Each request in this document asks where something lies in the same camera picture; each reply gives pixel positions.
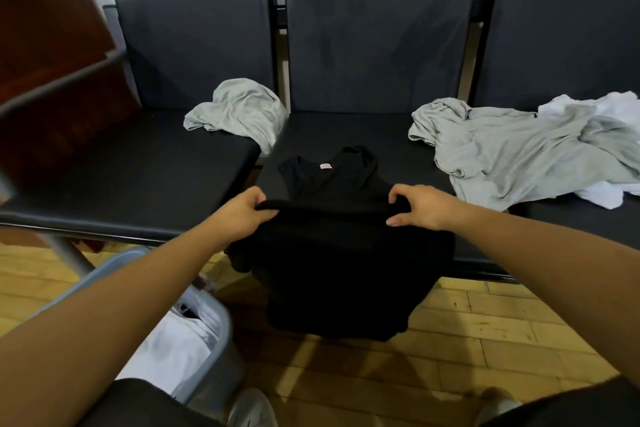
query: chair seat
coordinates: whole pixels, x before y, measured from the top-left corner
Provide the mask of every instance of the chair seat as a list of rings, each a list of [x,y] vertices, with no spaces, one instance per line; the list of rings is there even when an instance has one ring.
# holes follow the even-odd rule
[[[625,194],[624,204],[620,208],[607,210],[575,194],[566,194],[556,199],[524,203],[518,214],[588,232],[640,250],[638,196]]]
[[[427,184],[454,194],[449,176],[433,163],[435,150],[408,139],[413,120],[406,114],[294,113],[264,164],[257,185],[269,199],[287,199],[278,166],[301,155],[320,162],[343,147],[363,145],[378,158],[378,173],[388,183]],[[456,237],[455,262],[449,277],[478,280],[513,279],[476,247]]]
[[[106,132],[0,206],[0,225],[147,244],[184,233],[239,190],[260,154],[246,137],[185,130],[184,114],[145,111]]]

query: hand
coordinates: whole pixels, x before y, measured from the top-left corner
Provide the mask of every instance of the hand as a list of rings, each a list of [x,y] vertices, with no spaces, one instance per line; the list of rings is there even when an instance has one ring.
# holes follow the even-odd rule
[[[409,186],[396,184],[389,193],[389,203],[394,204],[398,196],[404,196],[411,204],[411,213],[402,213],[387,220],[390,227],[414,227],[429,230],[451,231],[453,219],[468,204],[444,191],[431,186]]]
[[[265,221],[274,218],[277,210],[256,211],[255,205],[267,197],[259,187],[253,186],[230,199],[207,221],[217,224],[217,230],[225,237],[226,243],[241,240],[251,235]]]

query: person's left arm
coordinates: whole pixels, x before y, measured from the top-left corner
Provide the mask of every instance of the person's left arm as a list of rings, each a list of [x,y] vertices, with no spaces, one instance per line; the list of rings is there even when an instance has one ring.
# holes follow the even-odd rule
[[[0,338],[0,425],[76,425],[211,256],[276,211],[257,187]]]

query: white shoe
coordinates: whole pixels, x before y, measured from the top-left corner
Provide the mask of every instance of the white shoe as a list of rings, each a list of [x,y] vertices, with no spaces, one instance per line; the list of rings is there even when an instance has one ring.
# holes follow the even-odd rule
[[[480,414],[478,414],[476,418],[476,422],[474,422],[474,427],[480,427],[485,422],[489,422],[490,420],[521,406],[521,402],[508,398],[505,395],[494,397],[480,411]]]
[[[278,427],[276,414],[269,399],[256,388],[249,388],[236,399],[228,427]]]

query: black leather seat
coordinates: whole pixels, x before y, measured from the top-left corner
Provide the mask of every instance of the black leather seat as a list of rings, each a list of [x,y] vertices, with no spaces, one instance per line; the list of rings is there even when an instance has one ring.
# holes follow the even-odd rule
[[[260,149],[224,132],[187,131],[184,115],[216,86],[274,88],[270,0],[116,0],[143,107],[37,187],[0,207],[0,225],[162,243],[237,192]]]
[[[260,155],[250,139],[186,131],[151,110],[92,142],[58,176],[0,208],[0,223],[155,245],[197,225],[240,188]]]
[[[473,106],[537,110],[562,94],[640,92],[640,0],[495,0]],[[640,199],[605,210],[573,194],[519,214],[640,249]]]
[[[323,160],[364,145],[389,183],[452,192],[433,148],[408,139],[411,112],[456,96],[472,0],[287,0],[291,116],[262,170],[267,197],[287,198],[278,165]],[[455,277],[500,278],[495,265],[459,243]]]

